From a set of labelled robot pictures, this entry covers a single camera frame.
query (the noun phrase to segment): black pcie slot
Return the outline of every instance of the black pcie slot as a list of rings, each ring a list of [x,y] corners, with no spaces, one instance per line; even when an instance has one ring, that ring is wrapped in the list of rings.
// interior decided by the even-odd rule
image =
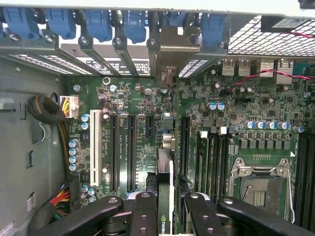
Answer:
[[[181,117],[180,163],[181,175],[188,175],[190,117]]]
[[[146,137],[154,137],[154,116],[146,116]]]
[[[110,117],[110,191],[117,191],[120,180],[120,166],[119,166],[119,118],[117,115]]]
[[[127,191],[136,189],[136,148],[137,148],[137,118],[135,115],[128,115],[127,127]]]

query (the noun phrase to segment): perforated metal panel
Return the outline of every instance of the perforated metal panel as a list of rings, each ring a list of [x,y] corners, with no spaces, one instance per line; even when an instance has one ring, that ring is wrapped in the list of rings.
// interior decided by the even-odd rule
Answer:
[[[261,16],[256,16],[231,37],[230,55],[315,56],[315,39],[287,33],[262,33]],[[315,21],[310,20],[295,31],[315,34]]]

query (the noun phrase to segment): screw hole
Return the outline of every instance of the screw hole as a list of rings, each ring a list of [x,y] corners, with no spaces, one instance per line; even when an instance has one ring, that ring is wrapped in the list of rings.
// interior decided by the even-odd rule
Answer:
[[[141,228],[139,231],[140,231],[140,233],[145,234],[147,232],[147,229],[146,228]]]

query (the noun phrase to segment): capacitor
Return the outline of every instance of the capacitor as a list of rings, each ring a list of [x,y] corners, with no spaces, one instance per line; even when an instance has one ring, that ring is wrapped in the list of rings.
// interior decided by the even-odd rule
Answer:
[[[110,91],[110,92],[116,92],[116,91],[117,91],[117,86],[116,86],[116,85],[111,85],[111,86],[109,87],[109,91]]]
[[[281,122],[278,123],[278,128],[279,129],[287,129],[287,127],[288,127],[287,122],[281,121]]]
[[[266,123],[266,128],[267,129],[275,129],[276,128],[276,124],[274,122],[272,122],[272,121],[268,121]]]
[[[220,88],[220,84],[219,83],[215,83],[211,86],[212,89],[219,89]]]
[[[218,110],[223,111],[225,109],[225,104],[223,102],[219,102],[217,104],[217,108]]]
[[[90,196],[89,197],[89,202],[90,203],[93,203],[93,202],[95,202],[96,201],[96,198],[94,197],[94,196]]]
[[[309,105],[309,110],[311,110],[312,112],[315,111],[315,103],[311,103]]]
[[[108,170],[109,170],[109,164],[106,164],[106,165],[103,167],[102,172],[103,172],[104,174],[106,174],[106,173],[108,172]]]
[[[274,100],[272,98],[268,98],[268,97],[266,97],[262,100],[262,104],[264,104],[264,105],[268,105],[268,104],[273,103],[273,102],[274,102]]]
[[[215,102],[209,102],[207,106],[212,111],[214,111],[217,108],[217,104]]]
[[[251,93],[251,92],[252,92],[252,88],[251,88],[251,87],[247,87],[247,88],[246,88],[246,92],[247,92],[247,93]]]
[[[70,148],[75,148],[79,146],[79,141],[77,139],[72,139],[69,141],[68,145]]]
[[[84,114],[81,116],[81,121],[82,122],[88,122],[90,120],[90,115],[89,114]]]
[[[79,149],[77,147],[69,149],[69,155],[70,156],[74,156],[75,154],[78,154],[78,153],[79,153]]]
[[[276,89],[276,92],[285,92],[288,91],[289,87],[288,86],[280,86]]]
[[[70,171],[75,171],[78,168],[79,168],[79,163],[77,163],[77,162],[69,165]]]
[[[109,114],[104,114],[103,119],[104,119],[104,121],[108,122],[110,120]]]
[[[89,123],[83,122],[83,123],[81,124],[81,129],[82,129],[82,130],[87,130],[87,129],[89,129]]]
[[[255,122],[255,128],[257,128],[257,129],[263,129],[263,128],[264,128],[264,122],[262,122],[262,121],[256,121],[256,122]]]
[[[252,129],[254,127],[254,122],[247,120],[244,123],[244,127],[247,129]]]
[[[90,184],[89,183],[84,183],[84,184],[82,184],[81,192],[87,193],[89,188],[90,188]]]
[[[294,126],[293,131],[296,133],[303,133],[305,131],[305,128],[303,126]]]
[[[76,163],[77,161],[78,161],[78,156],[77,156],[77,155],[74,155],[74,156],[70,156],[70,157],[69,157],[69,162],[70,162],[71,164]]]
[[[95,193],[97,192],[97,188],[95,186],[90,186],[89,189],[88,189],[88,194],[90,196],[93,196],[95,195]]]
[[[245,88],[244,87],[240,87],[240,88],[237,88],[235,91],[236,91],[236,93],[244,93],[245,92]]]

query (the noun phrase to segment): pcie slot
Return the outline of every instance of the pcie slot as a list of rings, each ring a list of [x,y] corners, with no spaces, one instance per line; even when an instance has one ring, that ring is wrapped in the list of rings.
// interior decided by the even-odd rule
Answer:
[[[90,184],[102,182],[102,119],[100,110],[90,110]]]
[[[137,118],[128,115],[127,127],[127,191],[136,189],[136,148],[137,148]]]
[[[181,117],[180,164],[181,175],[188,175],[190,117]]]
[[[154,116],[146,116],[146,137],[154,137]]]
[[[117,191],[120,180],[120,166],[119,166],[119,118],[117,115],[110,117],[110,191]]]

